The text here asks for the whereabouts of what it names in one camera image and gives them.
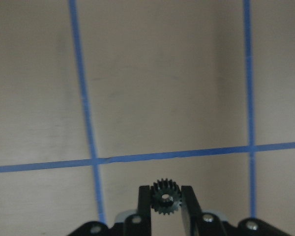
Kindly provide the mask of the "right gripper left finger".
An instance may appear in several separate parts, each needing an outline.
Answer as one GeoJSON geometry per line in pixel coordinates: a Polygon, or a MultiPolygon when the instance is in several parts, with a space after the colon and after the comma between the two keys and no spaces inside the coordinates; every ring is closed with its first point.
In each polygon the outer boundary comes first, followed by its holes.
{"type": "Polygon", "coordinates": [[[151,192],[148,185],[139,187],[138,206],[123,225],[124,236],[151,236],[151,192]]]}

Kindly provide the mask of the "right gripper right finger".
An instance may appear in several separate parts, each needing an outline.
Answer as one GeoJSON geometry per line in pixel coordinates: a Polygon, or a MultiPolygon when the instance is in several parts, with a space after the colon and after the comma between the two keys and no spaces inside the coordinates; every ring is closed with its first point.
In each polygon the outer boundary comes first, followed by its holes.
{"type": "Polygon", "coordinates": [[[182,219],[188,236],[223,236],[224,226],[219,217],[203,212],[191,186],[181,187],[182,219]]]}

